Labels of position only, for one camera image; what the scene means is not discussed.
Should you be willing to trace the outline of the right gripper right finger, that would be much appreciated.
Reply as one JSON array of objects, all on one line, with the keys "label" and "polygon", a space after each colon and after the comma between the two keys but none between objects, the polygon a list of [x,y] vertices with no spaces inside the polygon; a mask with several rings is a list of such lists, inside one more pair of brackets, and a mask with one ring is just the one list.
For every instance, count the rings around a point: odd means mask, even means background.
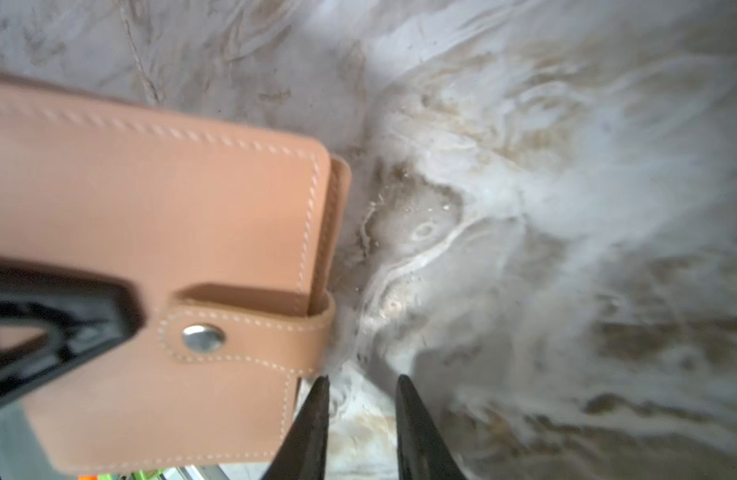
[{"label": "right gripper right finger", "polygon": [[407,375],[397,380],[395,416],[400,479],[466,480]]}]

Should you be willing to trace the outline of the pink leather card holder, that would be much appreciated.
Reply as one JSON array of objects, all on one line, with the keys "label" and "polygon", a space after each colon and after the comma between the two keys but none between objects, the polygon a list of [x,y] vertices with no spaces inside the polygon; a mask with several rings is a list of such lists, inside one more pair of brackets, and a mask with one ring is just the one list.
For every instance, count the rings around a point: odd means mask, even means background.
[{"label": "pink leather card holder", "polygon": [[272,459],[330,340],[350,180],[312,138],[0,75],[0,303],[136,326],[22,398],[52,466]]}]

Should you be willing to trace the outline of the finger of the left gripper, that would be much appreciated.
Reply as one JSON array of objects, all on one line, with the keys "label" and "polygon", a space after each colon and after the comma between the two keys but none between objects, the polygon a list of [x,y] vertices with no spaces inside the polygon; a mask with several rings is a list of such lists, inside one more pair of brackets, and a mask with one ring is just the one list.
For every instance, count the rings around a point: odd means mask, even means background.
[{"label": "finger of the left gripper", "polygon": [[0,408],[130,341],[142,325],[126,280],[0,263]]}]

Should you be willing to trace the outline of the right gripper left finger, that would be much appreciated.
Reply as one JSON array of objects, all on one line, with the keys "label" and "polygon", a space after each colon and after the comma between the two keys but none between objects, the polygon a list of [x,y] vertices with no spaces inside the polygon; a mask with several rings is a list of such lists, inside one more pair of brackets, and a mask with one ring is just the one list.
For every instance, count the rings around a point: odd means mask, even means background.
[{"label": "right gripper left finger", "polygon": [[328,407],[330,380],[328,376],[320,376],[262,479],[324,479],[330,426]]}]

